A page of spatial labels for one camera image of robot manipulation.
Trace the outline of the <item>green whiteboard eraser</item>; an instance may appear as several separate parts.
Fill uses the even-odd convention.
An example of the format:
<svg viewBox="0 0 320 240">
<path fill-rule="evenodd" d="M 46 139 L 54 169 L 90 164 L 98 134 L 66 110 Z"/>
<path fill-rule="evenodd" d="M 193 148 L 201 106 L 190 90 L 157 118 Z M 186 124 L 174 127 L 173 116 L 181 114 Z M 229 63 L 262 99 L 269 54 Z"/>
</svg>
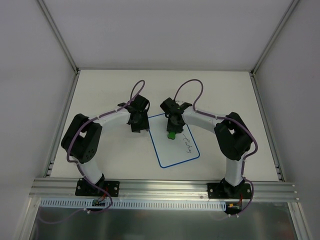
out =
<svg viewBox="0 0 320 240">
<path fill-rule="evenodd" d="M 167 134 L 167 138 L 170 140 L 175 140 L 176 139 L 176 133 L 175 132 L 169 132 Z"/>
</svg>

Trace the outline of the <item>blue framed whiteboard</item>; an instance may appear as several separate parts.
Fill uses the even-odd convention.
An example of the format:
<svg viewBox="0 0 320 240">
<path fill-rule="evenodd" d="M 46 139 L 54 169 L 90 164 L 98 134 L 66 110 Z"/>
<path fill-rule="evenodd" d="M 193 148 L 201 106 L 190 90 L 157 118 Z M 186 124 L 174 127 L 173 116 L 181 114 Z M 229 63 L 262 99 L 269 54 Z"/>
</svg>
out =
<svg viewBox="0 0 320 240">
<path fill-rule="evenodd" d="M 166 169 L 186 163 L 200 157 L 200 151 L 189 126 L 183 126 L 183 132 L 175 135 L 175 139 L 168 138 L 165 115 L 150 116 L 149 135 L 155 151 L 158 164 Z"/>
</svg>

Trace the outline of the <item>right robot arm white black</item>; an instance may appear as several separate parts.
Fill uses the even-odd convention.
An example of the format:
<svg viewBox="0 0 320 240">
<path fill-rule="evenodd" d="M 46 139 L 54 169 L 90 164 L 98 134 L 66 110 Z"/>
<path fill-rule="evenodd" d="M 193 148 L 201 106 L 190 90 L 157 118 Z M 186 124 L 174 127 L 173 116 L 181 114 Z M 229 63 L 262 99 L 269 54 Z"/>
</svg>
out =
<svg viewBox="0 0 320 240">
<path fill-rule="evenodd" d="M 240 197 L 245 184 L 244 161 L 253 143 L 253 137 L 240 116 L 235 112 L 214 115 L 198 110 L 188 102 L 178 104 L 170 97 L 160 104 L 160 108 L 167 118 L 168 139 L 174 140 L 185 125 L 215 134 L 219 149 L 226 157 L 226 173 L 213 192 L 220 198 Z"/>
</svg>

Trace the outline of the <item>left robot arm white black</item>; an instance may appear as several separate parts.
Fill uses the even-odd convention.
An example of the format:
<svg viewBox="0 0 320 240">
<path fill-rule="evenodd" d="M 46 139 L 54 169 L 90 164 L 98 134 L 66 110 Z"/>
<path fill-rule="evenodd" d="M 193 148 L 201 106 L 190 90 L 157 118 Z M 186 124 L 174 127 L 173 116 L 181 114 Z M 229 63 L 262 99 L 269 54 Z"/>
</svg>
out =
<svg viewBox="0 0 320 240">
<path fill-rule="evenodd" d="M 77 182 L 75 195 L 83 197 L 117 197 L 120 183 L 106 180 L 94 159 L 103 129 L 113 130 L 120 125 L 129 125 L 133 133 L 150 129 L 148 110 L 150 101 L 137 95 L 129 103 L 120 103 L 118 108 L 90 119 L 77 114 L 66 133 L 61 147 L 67 153 L 67 161 L 75 163 L 82 178 Z"/>
</svg>

